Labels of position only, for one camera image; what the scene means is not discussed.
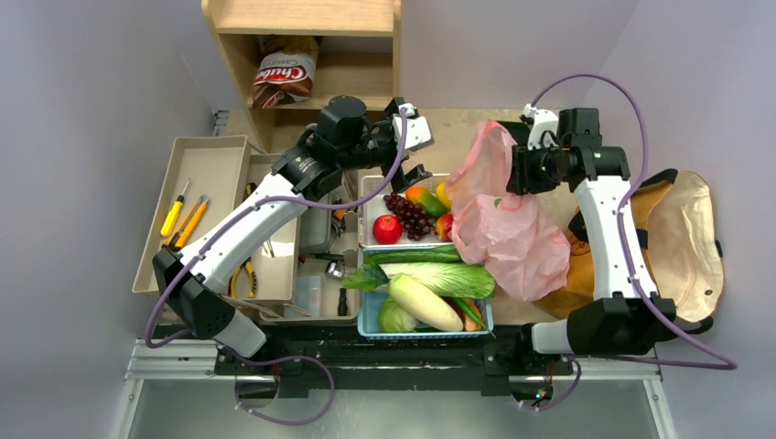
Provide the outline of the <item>pink plastic grocery bag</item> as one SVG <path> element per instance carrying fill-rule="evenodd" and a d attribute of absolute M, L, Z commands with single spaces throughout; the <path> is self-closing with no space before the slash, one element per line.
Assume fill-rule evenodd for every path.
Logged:
<path fill-rule="evenodd" d="M 566 286 L 571 247 L 536 195 L 508 191 L 513 148 L 500 123 L 479 123 L 469 154 L 445 183 L 451 240 L 511 298 L 534 302 Z"/>

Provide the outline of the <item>dark purple grapes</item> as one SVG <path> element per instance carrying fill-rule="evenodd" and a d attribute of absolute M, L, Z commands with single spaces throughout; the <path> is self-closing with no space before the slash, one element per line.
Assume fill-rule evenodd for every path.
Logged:
<path fill-rule="evenodd" d="M 436 221 L 421 206 L 397 194 L 384 195 L 383 202 L 398 218 L 409 240 L 421 241 L 433 232 Z"/>

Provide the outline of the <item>red yellow apple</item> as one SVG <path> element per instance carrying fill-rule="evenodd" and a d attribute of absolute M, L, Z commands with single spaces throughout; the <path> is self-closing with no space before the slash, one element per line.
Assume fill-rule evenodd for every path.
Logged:
<path fill-rule="evenodd" d="M 441 215 L 436 219 L 435 235 L 441 242 L 450 242 L 454 217 L 451 213 Z"/>

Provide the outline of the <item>green cucumber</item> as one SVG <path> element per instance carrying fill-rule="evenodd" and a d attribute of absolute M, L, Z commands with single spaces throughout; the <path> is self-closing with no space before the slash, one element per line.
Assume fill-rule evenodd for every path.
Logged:
<path fill-rule="evenodd" d="M 413 247 L 404 250 L 385 250 L 366 252 L 363 262 L 367 264 L 410 263 L 410 262 L 440 262 L 456 263 L 462 259 L 452 244 L 432 247 Z"/>

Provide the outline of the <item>green napa cabbage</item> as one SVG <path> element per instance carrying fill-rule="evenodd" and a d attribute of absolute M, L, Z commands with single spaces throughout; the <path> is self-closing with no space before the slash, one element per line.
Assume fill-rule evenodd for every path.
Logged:
<path fill-rule="evenodd" d="M 439 296 L 485 299 L 496 282 L 480 265 L 452 262 L 406 262 L 380 264 L 389 279 L 398 274 L 412 277 Z"/>

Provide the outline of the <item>brown Trader Joe's bag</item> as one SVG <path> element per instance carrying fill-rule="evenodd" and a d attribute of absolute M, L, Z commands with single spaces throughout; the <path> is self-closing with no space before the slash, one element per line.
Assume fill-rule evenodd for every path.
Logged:
<path fill-rule="evenodd" d="M 668 168 L 647 178 L 631 198 L 639 243 L 661 296 L 674 300 L 689 334 L 709 330 L 724 289 L 721 243 L 716 237 L 710 186 L 697 173 Z M 567 226 L 571 245 L 566 287 L 537 301 L 558 319 L 591 303 L 593 262 L 577 211 Z"/>

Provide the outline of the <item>white daikon radish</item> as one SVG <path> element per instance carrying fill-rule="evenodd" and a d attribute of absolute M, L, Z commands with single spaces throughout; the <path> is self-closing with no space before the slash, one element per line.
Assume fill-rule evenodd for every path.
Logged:
<path fill-rule="evenodd" d="M 460 332 L 463 321 L 441 297 L 406 274 L 388 284 L 389 296 L 410 316 L 443 332 Z"/>

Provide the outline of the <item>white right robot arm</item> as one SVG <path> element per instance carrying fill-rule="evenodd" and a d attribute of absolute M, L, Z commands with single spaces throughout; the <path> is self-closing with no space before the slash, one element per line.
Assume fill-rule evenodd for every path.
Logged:
<path fill-rule="evenodd" d="M 554 113 L 523 108 L 530 132 L 512 149 L 507 183 L 516 195 L 539 194 L 566 183 L 585 222 L 594 269 L 590 304 L 564 320 L 532 324 L 513 358 L 527 372 L 550 355 L 629 356 L 648 353 L 675 320 L 674 301 L 663 298 L 642 256 L 628 192 L 630 167 L 619 146 L 602 144 L 598 110 Z"/>

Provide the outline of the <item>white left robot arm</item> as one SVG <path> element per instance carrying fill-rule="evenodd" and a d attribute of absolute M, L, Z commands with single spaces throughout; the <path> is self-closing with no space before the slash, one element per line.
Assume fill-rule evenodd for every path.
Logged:
<path fill-rule="evenodd" d="M 178 249 L 161 249 L 152 264 L 161 293 L 145 327 L 145 343 L 153 339 L 158 317 L 169 306 L 184 322 L 174 338 L 192 335 L 212 339 L 237 354 L 249 373 L 270 368 L 273 350 L 250 317 L 221 297 L 235 270 L 289 221 L 309 209 L 331 210 L 322 199 L 342 183 L 347 171 L 380 168 L 383 182 L 350 203 L 356 208 L 390 186 L 401 192 L 429 178 L 423 166 L 401 168 L 407 156 L 434 143 L 429 121 L 404 99 L 391 100 L 381 120 L 373 123 L 365 103 L 337 96 L 319 113 L 296 144 L 275 161 L 269 174 L 234 211 L 201 238 Z"/>

